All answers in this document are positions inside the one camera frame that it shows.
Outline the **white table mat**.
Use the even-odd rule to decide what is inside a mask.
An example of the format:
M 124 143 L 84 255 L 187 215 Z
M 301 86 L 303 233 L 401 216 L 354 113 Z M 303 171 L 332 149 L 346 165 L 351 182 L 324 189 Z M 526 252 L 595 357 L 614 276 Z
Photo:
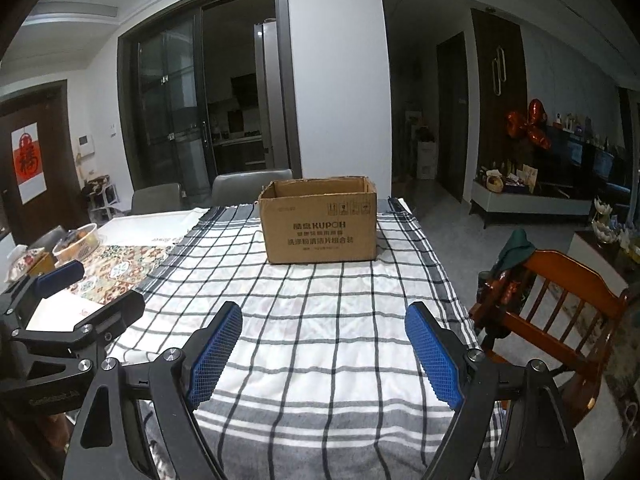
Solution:
M 98 229 L 100 246 L 158 246 L 172 249 L 206 212 L 205 208 L 193 208 L 117 217 Z M 27 324 L 29 330 L 70 332 L 76 324 L 103 307 L 71 294 L 67 288 L 40 301 Z

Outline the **patterned table runner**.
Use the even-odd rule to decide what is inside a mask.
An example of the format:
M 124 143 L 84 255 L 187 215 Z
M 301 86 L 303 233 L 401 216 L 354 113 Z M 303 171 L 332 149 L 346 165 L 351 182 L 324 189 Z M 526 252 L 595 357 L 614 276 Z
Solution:
M 139 285 L 170 251 L 170 247 L 101 245 L 82 262 L 84 277 L 67 290 L 104 306 Z

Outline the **glass fruit bowl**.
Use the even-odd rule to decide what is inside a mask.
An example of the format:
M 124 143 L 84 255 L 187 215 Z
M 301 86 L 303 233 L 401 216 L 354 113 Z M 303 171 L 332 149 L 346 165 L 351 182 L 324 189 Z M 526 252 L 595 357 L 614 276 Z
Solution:
M 68 231 L 53 247 L 52 255 L 59 264 L 88 258 L 101 244 L 98 226 L 88 223 Z

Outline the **red fu poster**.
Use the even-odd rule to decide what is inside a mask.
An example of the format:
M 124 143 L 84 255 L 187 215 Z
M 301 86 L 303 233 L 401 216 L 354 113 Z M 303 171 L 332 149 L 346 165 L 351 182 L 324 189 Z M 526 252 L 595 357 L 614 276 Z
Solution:
M 47 191 L 38 125 L 33 122 L 11 133 L 15 179 L 23 205 Z

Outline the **white shoe rack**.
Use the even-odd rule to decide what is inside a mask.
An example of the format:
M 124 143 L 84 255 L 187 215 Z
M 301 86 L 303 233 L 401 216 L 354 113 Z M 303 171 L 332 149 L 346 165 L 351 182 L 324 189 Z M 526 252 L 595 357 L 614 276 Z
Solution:
M 81 193 L 87 202 L 92 223 L 102 226 L 120 214 L 116 186 L 108 174 L 88 180 Z

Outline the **grey chair far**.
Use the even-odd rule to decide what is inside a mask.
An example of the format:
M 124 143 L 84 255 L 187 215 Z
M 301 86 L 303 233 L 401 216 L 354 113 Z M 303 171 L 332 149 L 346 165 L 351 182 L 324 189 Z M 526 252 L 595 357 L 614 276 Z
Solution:
M 132 214 L 158 214 L 182 209 L 181 186 L 166 183 L 149 186 L 134 192 L 131 201 Z

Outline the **grey chair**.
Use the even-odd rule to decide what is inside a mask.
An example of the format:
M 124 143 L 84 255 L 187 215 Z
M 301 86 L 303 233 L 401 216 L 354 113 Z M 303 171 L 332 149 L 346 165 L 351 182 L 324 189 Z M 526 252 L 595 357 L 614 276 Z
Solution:
M 166 183 L 149 186 L 134 192 L 131 201 L 132 214 L 158 214 L 182 209 L 181 186 Z
M 234 172 L 217 176 L 210 200 L 213 206 L 255 203 L 264 188 L 273 181 L 291 180 L 291 169 Z

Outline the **red wooden chair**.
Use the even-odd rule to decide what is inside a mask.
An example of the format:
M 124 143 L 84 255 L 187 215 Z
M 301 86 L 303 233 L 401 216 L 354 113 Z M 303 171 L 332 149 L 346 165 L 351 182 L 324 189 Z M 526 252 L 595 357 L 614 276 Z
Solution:
M 594 408 L 623 316 L 639 299 L 637 285 L 616 295 L 602 276 L 562 252 L 536 249 L 523 262 L 486 278 L 470 311 L 480 343 L 502 362 L 495 342 L 514 335 L 558 364 L 568 419 L 577 426 Z

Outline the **grey chair near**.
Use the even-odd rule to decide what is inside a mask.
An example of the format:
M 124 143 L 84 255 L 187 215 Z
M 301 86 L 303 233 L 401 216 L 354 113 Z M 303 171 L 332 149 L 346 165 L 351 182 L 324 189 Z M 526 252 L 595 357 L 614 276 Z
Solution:
M 264 188 L 273 181 L 291 180 L 291 169 L 234 172 L 217 176 L 210 200 L 213 206 L 255 203 Z

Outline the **green cloth on chair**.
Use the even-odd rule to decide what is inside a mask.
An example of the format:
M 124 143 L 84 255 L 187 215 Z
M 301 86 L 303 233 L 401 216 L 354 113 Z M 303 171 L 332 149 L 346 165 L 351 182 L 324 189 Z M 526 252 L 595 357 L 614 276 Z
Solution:
M 497 261 L 491 268 L 491 275 L 498 278 L 504 271 L 526 261 L 534 252 L 536 252 L 536 246 L 528 239 L 526 231 L 514 230 L 499 252 Z

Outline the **brown cardboard box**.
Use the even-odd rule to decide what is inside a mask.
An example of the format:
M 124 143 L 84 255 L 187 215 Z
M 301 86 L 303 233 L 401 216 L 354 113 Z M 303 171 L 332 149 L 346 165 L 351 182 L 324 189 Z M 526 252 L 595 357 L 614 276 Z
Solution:
M 258 197 L 272 264 L 376 258 L 376 187 L 367 177 L 273 181 Z

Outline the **white tv bench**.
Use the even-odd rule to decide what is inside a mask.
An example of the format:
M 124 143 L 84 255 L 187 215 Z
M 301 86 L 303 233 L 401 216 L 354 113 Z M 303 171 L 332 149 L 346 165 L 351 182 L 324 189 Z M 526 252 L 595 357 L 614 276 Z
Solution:
M 530 194 L 495 193 L 474 182 L 469 214 L 478 214 L 484 226 L 496 221 L 572 221 L 589 216 L 589 200 L 546 197 Z

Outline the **glass sliding door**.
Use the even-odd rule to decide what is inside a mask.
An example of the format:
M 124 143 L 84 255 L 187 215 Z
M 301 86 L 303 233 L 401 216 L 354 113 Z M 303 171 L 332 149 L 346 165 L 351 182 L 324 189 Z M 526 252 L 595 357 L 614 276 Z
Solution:
M 117 41 L 134 190 L 177 183 L 190 204 L 221 174 L 303 173 L 288 0 L 182 0 Z

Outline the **red foil balloons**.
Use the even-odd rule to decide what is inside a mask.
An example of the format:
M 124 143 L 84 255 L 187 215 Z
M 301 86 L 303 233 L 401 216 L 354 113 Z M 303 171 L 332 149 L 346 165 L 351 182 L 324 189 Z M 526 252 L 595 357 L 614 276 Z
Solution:
M 544 132 L 548 115 L 540 99 L 532 99 L 526 114 L 512 110 L 506 114 L 506 133 L 512 139 L 526 138 L 538 148 L 550 150 L 552 141 Z

